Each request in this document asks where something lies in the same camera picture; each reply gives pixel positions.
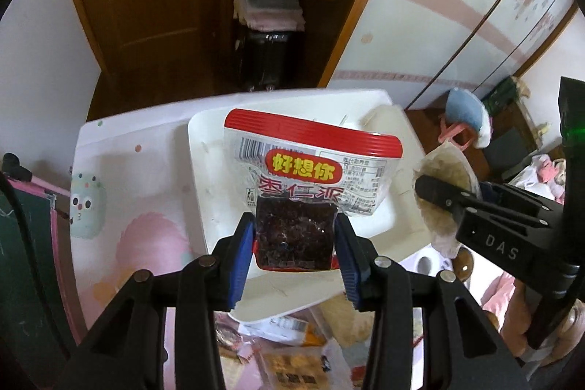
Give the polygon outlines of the stack of folded papers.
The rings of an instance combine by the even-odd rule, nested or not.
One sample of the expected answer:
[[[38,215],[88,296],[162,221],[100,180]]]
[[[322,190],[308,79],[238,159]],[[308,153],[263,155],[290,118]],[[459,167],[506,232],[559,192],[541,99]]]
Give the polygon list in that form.
[[[302,32],[305,18],[298,0],[234,0],[233,18],[262,33]]]

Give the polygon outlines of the green chalkboard pink frame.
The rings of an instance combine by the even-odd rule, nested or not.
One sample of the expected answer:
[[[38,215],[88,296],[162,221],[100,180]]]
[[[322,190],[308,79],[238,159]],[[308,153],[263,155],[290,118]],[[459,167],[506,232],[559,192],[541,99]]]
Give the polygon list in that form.
[[[1,177],[1,367],[52,389],[86,332],[57,196]]]

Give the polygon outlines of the red-lidded date snack packet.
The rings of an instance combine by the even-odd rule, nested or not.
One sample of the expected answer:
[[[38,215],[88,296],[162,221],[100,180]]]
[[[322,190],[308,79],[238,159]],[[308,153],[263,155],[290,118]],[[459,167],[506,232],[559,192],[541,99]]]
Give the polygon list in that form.
[[[227,114],[224,137],[255,216],[257,266],[280,272],[334,268],[336,217],[373,215],[404,152],[393,135],[247,109]]]

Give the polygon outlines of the pink plastic stool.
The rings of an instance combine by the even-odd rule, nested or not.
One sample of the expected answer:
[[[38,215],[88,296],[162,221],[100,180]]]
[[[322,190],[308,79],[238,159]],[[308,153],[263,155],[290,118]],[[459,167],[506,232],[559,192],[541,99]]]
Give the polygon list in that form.
[[[471,147],[477,140],[476,130],[471,128],[467,123],[448,123],[446,116],[439,117],[439,136],[437,138],[439,144],[450,143],[454,147],[458,147],[460,151],[465,151]]]

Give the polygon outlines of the brown wooden door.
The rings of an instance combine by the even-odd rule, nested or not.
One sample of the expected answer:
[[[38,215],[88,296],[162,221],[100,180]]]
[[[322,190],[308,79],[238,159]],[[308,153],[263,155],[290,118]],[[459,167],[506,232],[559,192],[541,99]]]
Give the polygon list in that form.
[[[227,0],[73,0],[100,75],[88,117],[215,94]]]

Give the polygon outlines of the pink cartoon tablecloth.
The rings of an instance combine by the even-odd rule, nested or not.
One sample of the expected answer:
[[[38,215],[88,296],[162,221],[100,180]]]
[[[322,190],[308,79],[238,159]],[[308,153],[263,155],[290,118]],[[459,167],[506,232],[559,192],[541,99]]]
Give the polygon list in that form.
[[[136,270],[163,274],[211,251],[191,163],[188,122],[209,97],[85,124],[71,182],[71,253],[86,324]]]

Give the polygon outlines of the clear bag beige snack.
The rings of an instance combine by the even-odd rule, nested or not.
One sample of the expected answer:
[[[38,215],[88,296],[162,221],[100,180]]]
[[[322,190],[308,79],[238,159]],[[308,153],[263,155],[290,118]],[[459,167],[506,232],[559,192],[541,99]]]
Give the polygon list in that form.
[[[455,258],[461,243],[453,206],[463,193],[480,197],[479,181],[466,156],[453,143],[436,147],[415,168],[414,190],[422,221],[432,246],[446,258]]]

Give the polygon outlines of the white plastic storage bin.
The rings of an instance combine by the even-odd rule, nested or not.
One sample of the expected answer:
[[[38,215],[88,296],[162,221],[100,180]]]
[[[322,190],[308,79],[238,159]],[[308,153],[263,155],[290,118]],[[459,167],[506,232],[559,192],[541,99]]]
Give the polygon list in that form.
[[[419,214],[414,171],[424,152],[401,107],[384,90],[294,90],[223,96],[218,106],[196,113],[188,122],[188,140],[195,190],[208,249],[232,235],[249,207],[241,180],[232,178],[224,145],[223,124],[235,108],[297,116],[306,120],[388,133],[397,136],[404,154],[390,184],[390,194],[370,217],[352,217],[357,235],[370,239],[377,251],[395,261],[417,253],[430,242]],[[255,322],[296,312],[327,300],[343,290],[336,270],[280,273],[250,266],[242,299],[231,316]]]

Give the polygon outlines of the blue plush pillow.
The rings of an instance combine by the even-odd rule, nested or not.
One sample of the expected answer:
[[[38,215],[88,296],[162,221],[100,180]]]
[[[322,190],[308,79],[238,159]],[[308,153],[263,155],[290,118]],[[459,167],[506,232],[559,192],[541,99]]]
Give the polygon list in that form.
[[[486,148],[492,138],[492,124],[488,110],[471,91],[453,88],[449,91],[445,107],[448,123],[463,123],[476,133],[474,147]]]

